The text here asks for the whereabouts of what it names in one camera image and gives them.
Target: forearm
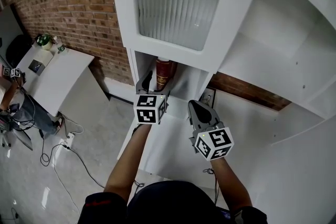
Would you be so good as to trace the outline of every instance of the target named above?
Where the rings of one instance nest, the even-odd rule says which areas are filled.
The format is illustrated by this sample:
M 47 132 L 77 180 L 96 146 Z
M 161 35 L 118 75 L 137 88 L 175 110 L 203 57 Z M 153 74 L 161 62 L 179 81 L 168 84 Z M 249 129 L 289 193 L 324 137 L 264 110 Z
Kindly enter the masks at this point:
M 113 192 L 128 201 L 151 125 L 140 126 L 115 165 L 104 192 Z
M 211 161 L 223 197 L 231 212 L 252 206 L 250 196 L 224 158 Z
M 4 97 L 3 97 L 2 101 L 1 101 L 1 104 L 0 104 L 0 109 L 2 109 L 2 110 L 7 110 L 8 109 L 8 106 L 9 106 L 11 100 L 13 99 L 13 96 L 15 95 L 16 89 L 17 89 L 17 83 L 13 82 L 11 87 L 4 94 Z

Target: hand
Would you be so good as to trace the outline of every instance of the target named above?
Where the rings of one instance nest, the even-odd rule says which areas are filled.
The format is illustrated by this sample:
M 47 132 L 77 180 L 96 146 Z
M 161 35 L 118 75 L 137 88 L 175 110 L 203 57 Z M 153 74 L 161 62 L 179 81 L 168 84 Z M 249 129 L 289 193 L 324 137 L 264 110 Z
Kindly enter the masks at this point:
M 13 83 L 15 83 L 17 87 L 22 87 L 22 85 L 23 85 L 23 78 L 22 77 L 15 78 L 15 80 L 13 81 Z

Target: tabletop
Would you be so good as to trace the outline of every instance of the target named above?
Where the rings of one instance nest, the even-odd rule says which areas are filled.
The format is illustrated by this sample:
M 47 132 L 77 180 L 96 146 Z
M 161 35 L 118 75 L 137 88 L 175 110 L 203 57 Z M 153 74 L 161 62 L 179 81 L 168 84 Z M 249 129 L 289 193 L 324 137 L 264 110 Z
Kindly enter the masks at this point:
M 17 68 L 26 73 L 25 90 L 52 116 L 56 116 L 71 88 L 94 56 L 68 48 L 57 54 L 57 48 L 53 46 L 50 52 L 54 57 L 38 76 L 28 69 L 38 50 L 39 47 L 32 46 Z

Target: electrical outlet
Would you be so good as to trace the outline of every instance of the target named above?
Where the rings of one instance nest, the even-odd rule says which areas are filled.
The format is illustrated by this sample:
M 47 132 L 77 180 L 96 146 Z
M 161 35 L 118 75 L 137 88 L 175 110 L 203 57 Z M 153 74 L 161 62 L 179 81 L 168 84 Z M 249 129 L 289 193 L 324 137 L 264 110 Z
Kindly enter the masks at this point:
M 65 141 L 64 141 L 64 144 L 67 145 L 69 148 L 71 148 L 72 146 L 72 142 L 73 142 L 73 139 L 74 139 L 74 134 L 73 133 L 68 133 L 68 137 Z

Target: white desk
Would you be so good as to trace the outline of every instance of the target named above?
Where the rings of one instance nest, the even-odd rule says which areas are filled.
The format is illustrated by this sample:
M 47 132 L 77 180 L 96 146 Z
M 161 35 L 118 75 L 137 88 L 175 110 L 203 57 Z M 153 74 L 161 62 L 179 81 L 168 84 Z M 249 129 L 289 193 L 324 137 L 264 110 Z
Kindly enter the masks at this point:
M 58 111 L 72 120 L 91 127 L 105 110 L 108 99 L 88 66 L 93 56 L 66 49 L 54 57 L 40 76 L 28 69 L 39 47 L 32 46 L 17 68 L 26 73 L 26 91 L 52 116 Z

